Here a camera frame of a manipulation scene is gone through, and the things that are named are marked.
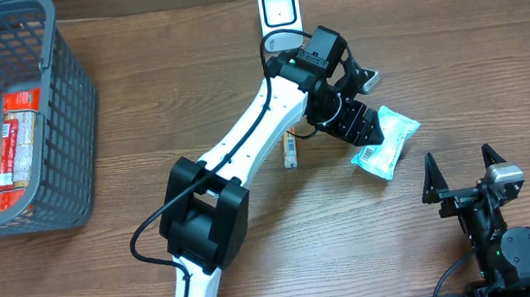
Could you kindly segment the white barcode scanner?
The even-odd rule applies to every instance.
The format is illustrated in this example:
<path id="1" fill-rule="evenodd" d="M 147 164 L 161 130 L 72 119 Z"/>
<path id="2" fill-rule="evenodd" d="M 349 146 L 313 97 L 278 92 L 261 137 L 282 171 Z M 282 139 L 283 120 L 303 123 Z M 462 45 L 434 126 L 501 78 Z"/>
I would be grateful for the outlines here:
<path id="1" fill-rule="evenodd" d="M 257 0 L 257 2 L 263 37 L 275 30 L 303 30 L 299 0 Z M 303 44 L 302 35 L 282 32 L 266 39 L 265 50 L 270 53 L 296 50 Z"/>

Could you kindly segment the teal wet wipes pack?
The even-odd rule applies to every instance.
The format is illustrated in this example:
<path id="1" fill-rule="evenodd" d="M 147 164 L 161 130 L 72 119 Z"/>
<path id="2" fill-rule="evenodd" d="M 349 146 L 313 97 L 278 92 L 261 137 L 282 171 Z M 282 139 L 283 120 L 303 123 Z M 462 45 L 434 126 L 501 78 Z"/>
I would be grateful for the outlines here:
<path id="1" fill-rule="evenodd" d="M 363 147 L 350 163 L 370 174 L 391 181 L 404 144 L 419 129 L 420 123 L 386 106 L 378 112 L 384 140 L 381 145 Z"/>

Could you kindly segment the grey plastic mesh basket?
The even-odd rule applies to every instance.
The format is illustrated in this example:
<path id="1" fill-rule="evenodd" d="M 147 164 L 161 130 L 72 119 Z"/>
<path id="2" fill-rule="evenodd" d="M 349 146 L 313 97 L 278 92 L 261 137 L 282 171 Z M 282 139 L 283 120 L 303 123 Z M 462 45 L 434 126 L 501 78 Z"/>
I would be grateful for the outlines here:
<path id="1" fill-rule="evenodd" d="M 84 225 L 94 206 L 97 92 L 51 0 L 0 0 L 0 143 L 6 93 L 39 88 L 31 179 L 0 212 L 0 236 Z"/>

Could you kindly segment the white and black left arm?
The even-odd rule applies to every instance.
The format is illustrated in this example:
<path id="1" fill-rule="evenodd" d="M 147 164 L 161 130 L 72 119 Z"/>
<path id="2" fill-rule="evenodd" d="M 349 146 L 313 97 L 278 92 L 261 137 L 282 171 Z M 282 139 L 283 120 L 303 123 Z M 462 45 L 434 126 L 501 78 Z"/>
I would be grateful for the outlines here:
<path id="1" fill-rule="evenodd" d="M 175 297 L 217 296 L 247 235 L 250 183 L 290 127 L 305 119 L 359 148 L 383 142 L 377 111 L 355 98 L 379 72 L 361 68 L 338 32 L 318 26 L 307 39 L 262 59 L 262 85 L 225 137 L 197 161 L 174 164 L 159 230 L 177 270 Z"/>

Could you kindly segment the orange brown snack bag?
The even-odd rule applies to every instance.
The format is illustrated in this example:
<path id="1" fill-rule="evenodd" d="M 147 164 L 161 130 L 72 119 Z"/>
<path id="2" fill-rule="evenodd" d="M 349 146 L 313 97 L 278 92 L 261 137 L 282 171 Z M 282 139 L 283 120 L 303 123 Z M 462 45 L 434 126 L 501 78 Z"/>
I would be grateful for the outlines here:
<path id="1" fill-rule="evenodd" d="M 13 170 L 15 189 L 26 188 L 30 183 L 36 111 L 8 111 L 5 119 L 17 120 L 17 141 Z"/>

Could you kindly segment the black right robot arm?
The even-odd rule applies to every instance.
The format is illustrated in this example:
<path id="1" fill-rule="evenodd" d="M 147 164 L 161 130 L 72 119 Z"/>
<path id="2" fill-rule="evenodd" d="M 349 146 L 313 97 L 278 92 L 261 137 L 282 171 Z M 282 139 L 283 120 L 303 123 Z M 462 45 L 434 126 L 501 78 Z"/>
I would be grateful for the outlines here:
<path id="1" fill-rule="evenodd" d="M 501 213 L 518 196 L 524 173 L 488 144 L 481 146 L 481 153 L 483 178 L 473 187 L 454 190 L 433 155 L 425 156 L 422 202 L 438 203 L 442 218 L 458 218 L 472 247 L 442 274 L 431 297 L 439 297 L 447 278 L 472 257 L 478 262 L 481 279 L 466 284 L 455 297 L 530 297 L 530 226 L 511 228 Z"/>

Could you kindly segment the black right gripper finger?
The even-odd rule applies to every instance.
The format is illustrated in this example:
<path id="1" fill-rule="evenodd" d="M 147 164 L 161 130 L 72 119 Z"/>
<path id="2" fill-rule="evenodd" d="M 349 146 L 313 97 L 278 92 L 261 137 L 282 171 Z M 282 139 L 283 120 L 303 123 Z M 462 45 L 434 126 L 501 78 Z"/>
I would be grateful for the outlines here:
<path id="1" fill-rule="evenodd" d="M 497 153 L 494 148 L 490 146 L 490 144 L 483 144 L 481 146 L 481 153 L 485 168 L 506 162 L 506 159 Z"/>
<path id="2" fill-rule="evenodd" d="M 425 154 L 425 172 L 422 192 L 422 203 L 435 204 L 442 201 L 441 194 L 448 191 L 448 185 L 441 174 L 435 158 L 430 152 Z"/>

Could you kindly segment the red snack packet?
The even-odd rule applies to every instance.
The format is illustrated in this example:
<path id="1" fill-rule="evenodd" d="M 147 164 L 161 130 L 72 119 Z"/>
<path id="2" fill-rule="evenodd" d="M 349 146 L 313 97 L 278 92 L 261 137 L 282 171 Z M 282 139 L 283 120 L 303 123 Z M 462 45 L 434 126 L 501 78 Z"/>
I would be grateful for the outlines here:
<path id="1" fill-rule="evenodd" d="M 0 141 L 0 212 L 12 207 L 23 196 L 26 188 L 15 189 L 13 185 L 13 170 L 17 141 L 17 120 L 5 119 L 8 111 L 36 111 L 40 107 L 40 88 L 24 89 L 4 93 L 2 99 L 2 132 Z"/>

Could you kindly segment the small orange box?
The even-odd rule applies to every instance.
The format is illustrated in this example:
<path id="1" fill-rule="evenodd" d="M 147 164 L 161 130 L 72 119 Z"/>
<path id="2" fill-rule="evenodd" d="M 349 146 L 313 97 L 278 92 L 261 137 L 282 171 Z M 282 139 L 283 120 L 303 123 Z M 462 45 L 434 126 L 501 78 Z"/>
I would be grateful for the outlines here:
<path id="1" fill-rule="evenodd" d="M 284 152 L 283 163 L 286 169 L 298 167 L 296 142 L 295 142 L 295 136 L 293 135 L 294 131 L 295 129 L 293 127 L 290 127 L 290 129 L 288 131 L 285 131 L 284 135 L 282 136 L 283 152 Z"/>

